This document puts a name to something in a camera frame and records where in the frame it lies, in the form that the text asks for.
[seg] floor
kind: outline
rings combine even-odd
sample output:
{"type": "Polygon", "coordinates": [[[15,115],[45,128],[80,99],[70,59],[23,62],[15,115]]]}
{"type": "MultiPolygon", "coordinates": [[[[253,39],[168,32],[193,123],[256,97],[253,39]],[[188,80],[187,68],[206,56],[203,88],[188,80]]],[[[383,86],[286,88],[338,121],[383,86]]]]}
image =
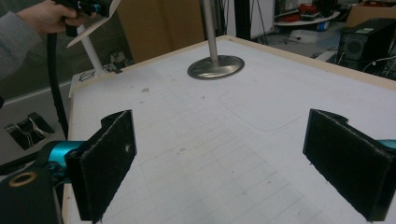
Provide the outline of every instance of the floor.
{"type": "MultiPolygon", "coordinates": [[[[312,43],[300,43],[295,41],[290,38],[290,31],[269,34],[261,41],[263,41],[262,43],[268,43],[270,47],[294,52],[306,57],[316,57],[321,52],[335,50],[337,48],[342,28],[342,23],[333,22],[326,32],[319,33],[314,31],[317,35],[317,40],[312,43]]],[[[61,87],[66,114],[68,114],[70,108],[70,99],[68,98],[69,88],[69,82],[63,83],[61,87]]],[[[3,108],[0,109],[0,126],[5,127],[9,124],[20,122],[26,119],[27,115],[32,112],[39,114],[55,133],[33,147],[23,150],[4,128],[0,129],[0,165],[34,153],[49,141],[64,140],[61,125],[57,121],[57,114],[53,105],[50,89],[44,89],[16,99],[6,100],[3,108]]]]}

